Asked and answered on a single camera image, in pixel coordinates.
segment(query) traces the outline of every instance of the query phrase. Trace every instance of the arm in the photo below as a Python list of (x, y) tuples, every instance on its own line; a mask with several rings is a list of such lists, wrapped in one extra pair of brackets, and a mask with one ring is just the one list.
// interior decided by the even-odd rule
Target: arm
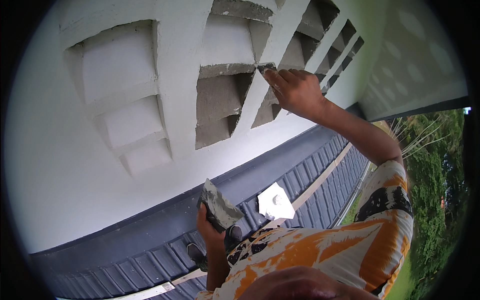
[(208, 274), (207, 290), (213, 291), (222, 286), (230, 272), (223, 239), (225, 232), (218, 233), (206, 219), (206, 208), (202, 203), (197, 213), (197, 229), (207, 248)]
[(397, 143), (381, 129), (325, 98), (315, 75), (293, 69), (267, 70), (265, 79), (284, 109), (343, 135), (377, 166), (387, 160), (403, 165)]

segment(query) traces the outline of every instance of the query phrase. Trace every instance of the shirt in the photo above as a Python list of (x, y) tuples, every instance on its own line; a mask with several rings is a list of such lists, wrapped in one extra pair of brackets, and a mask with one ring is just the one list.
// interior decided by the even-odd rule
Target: shirt
[(197, 299), (237, 299), (257, 278), (296, 265), (384, 299), (410, 248), (413, 213), (398, 162), (383, 163), (365, 183), (353, 223), (261, 229), (228, 255), (231, 269), (223, 285), (199, 292)]

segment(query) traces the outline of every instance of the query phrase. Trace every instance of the shoe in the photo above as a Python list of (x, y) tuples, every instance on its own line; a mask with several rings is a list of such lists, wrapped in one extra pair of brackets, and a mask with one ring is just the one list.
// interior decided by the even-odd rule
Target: shoe
[(200, 264), (205, 260), (205, 255), (194, 243), (190, 243), (187, 245), (187, 253), (190, 259), (193, 260), (196, 264)]
[(233, 225), (232, 227), (230, 227), (228, 235), (234, 243), (239, 243), (243, 240), (241, 228), (237, 225)]

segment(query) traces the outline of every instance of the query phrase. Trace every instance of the white paper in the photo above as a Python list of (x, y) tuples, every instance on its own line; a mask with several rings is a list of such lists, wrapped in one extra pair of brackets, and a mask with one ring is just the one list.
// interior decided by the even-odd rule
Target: white paper
[(271, 221), (279, 218), (293, 219), (295, 215), (287, 194), (276, 182), (258, 195), (258, 210)]

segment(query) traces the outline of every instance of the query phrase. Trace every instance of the green foliage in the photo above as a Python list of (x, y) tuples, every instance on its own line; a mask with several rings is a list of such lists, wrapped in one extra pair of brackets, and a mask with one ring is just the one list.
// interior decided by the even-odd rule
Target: green foliage
[[(408, 144), (437, 120), (441, 127), (414, 148), (439, 138), (409, 156), (405, 163), (409, 177), (409, 198), (414, 211), (414, 240), (411, 245), (412, 278), (415, 288), (411, 299), (424, 297), (455, 248), (466, 209), (468, 189), (463, 181), (461, 136), (463, 110), (447, 110), (408, 117), (403, 133)], [(423, 134), (437, 128), (434, 124)], [(445, 210), (440, 206), (442, 197)]]

